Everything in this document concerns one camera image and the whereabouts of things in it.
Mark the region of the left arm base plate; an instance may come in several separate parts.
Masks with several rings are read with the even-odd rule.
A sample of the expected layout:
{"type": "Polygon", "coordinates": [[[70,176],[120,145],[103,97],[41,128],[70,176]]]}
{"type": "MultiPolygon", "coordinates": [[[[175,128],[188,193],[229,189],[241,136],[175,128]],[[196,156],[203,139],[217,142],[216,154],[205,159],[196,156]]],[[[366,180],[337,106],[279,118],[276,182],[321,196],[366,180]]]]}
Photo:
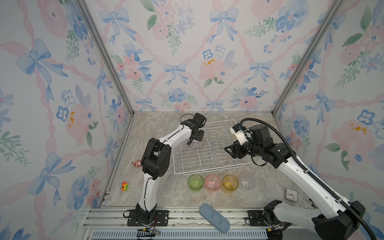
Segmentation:
{"type": "Polygon", "coordinates": [[[128,227],[166,227],[169,222],[169,211],[167,210],[154,210],[149,213],[146,211],[130,211],[127,218],[128,227]]]}

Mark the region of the yellow plastic cup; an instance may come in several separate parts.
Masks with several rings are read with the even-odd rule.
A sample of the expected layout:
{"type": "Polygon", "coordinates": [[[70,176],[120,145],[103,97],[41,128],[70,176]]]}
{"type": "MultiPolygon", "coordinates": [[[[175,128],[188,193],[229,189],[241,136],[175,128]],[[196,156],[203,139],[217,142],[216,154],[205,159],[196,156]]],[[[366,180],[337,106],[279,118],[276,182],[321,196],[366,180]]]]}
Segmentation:
{"type": "Polygon", "coordinates": [[[239,187],[238,179],[233,175],[226,175],[222,180],[223,186],[228,191],[235,191],[239,187]]]}

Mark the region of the pink plastic cup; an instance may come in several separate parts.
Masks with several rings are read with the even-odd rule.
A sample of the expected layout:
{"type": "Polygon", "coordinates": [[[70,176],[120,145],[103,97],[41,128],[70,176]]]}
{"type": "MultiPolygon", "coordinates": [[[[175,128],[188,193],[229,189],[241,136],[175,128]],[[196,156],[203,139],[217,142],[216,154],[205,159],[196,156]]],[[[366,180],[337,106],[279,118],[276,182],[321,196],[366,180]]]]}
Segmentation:
{"type": "Polygon", "coordinates": [[[205,186],[210,192],[215,192],[221,187],[221,180],[216,175],[209,175],[205,179],[205,186]]]}

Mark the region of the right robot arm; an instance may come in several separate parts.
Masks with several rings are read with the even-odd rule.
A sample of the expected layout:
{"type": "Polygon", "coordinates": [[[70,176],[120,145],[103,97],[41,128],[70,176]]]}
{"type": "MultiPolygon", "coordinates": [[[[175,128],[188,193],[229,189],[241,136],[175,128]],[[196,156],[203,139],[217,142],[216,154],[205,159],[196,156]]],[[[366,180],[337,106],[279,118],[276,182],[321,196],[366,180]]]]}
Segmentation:
{"type": "Polygon", "coordinates": [[[225,147],[225,151],[232,158],[261,157],[266,164],[289,177],[315,204],[315,208],[305,209],[279,200],[271,201],[264,207],[261,217],[267,225],[297,225],[317,233],[323,240],[347,240],[362,226],[365,207],[337,194],[297,157],[288,144],[274,143],[267,126],[254,125],[247,129],[236,124],[230,131],[236,141],[225,147]]]}

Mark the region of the striped ceramic bowl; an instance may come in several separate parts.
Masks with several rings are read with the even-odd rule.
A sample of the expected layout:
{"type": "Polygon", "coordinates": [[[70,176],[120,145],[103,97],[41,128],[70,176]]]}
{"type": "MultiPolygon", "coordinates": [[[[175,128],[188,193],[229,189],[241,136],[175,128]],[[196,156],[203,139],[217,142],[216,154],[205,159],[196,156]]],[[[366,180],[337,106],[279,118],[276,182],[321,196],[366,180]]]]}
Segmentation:
{"type": "Polygon", "coordinates": [[[203,144],[204,144],[203,141],[192,141],[191,147],[200,148],[203,144]]]}

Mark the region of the clear glass cup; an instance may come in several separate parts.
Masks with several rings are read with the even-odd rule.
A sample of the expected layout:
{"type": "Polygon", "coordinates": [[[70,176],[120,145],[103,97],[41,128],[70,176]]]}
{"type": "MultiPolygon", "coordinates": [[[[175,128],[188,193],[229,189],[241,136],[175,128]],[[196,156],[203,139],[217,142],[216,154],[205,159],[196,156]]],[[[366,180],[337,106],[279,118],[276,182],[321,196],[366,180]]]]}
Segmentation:
{"type": "Polygon", "coordinates": [[[243,188],[247,190],[252,190],[256,186],[256,180],[251,175],[242,175],[240,178],[240,183],[243,186],[243,188]]]}

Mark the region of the green plastic cup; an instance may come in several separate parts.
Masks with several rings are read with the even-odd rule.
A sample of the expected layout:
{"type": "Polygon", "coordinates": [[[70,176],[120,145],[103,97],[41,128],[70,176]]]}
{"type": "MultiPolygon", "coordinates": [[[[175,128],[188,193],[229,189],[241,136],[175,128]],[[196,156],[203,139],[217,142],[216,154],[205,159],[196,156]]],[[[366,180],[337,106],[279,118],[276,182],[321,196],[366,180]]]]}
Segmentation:
{"type": "Polygon", "coordinates": [[[191,175],[188,179],[188,186],[194,190],[200,190],[204,186],[204,179],[199,174],[191,175]]]}

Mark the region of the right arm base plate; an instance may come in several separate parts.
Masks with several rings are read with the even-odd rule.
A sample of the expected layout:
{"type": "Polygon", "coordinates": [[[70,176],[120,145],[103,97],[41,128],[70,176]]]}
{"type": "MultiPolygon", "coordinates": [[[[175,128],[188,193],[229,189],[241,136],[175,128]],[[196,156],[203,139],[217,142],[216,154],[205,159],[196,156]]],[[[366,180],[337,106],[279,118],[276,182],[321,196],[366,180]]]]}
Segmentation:
{"type": "Polygon", "coordinates": [[[248,217],[245,219],[245,223],[251,227],[267,227],[269,226],[264,216],[264,210],[249,210],[247,211],[248,217]]]}

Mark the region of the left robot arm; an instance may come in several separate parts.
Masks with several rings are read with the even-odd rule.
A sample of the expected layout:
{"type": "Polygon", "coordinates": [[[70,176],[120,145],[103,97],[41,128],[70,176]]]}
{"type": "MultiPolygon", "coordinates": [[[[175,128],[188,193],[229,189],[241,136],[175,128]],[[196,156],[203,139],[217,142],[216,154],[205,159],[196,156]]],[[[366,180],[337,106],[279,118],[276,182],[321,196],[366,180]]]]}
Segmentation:
{"type": "Polygon", "coordinates": [[[192,119],[182,121],[168,135],[148,141],[141,161],[144,173],[143,191],[136,205],[136,213],[143,224],[149,225],[155,220],[160,178],[168,171],[172,149],[184,141],[188,141],[189,145],[193,141],[201,142],[204,137],[202,128],[206,121],[206,117],[196,113],[192,119]]]}

